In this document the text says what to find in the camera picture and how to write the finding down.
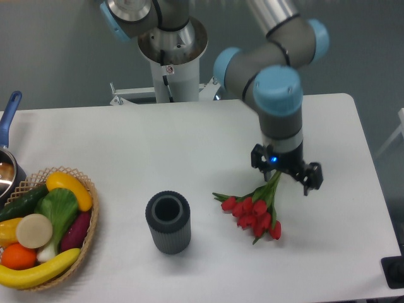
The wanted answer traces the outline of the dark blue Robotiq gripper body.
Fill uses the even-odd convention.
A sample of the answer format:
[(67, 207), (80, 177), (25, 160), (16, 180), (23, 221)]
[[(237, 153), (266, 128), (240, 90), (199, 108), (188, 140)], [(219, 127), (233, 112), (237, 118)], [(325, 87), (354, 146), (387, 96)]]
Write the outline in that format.
[(272, 170), (278, 170), (290, 175), (296, 175), (304, 170), (303, 159), (303, 141), (300, 142), (293, 150), (280, 152), (275, 151), (271, 145), (265, 145), (266, 174)]

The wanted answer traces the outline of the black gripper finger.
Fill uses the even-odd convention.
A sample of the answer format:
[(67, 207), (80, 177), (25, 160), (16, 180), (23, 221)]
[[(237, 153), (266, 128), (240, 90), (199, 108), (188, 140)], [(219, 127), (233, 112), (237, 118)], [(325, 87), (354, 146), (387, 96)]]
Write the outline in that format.
[(260, 144), (256, 144), (251, 151), (251, 167), (258, 169), (266, 182), (271, 179), (272, 166), (268, 163), (265, 149)]
[(292, 171), (292, 177), (302, 184), (304, 196), (309, 194), (311, 190), (318, 190), (323, 183), (322, 166), (318, 162), (298, 164)]

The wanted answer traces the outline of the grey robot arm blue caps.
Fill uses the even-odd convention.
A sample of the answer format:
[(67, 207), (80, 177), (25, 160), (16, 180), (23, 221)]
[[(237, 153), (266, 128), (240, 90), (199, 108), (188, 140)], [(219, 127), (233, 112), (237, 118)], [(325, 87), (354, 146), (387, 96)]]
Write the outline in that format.
[[(263, 142), (251, 152), (251, 165), (264, 175), (279, 171), (303, 185), (323, 183), (319, 163), (303, 159), (303, 91), (297, 69), (322, 58), (330, 38), (317, 20), (305, 20), (292, 1), (249, 1), (266, 43), (250, 52), (223, 50), (213, 79), (255, 111)], [(207, 48), (204, 26), (188, 1), (103, 1), (100, 10), (114, 35), (137, 39), (149, 61), (158, 103), (199, 99), (199, 60)]]

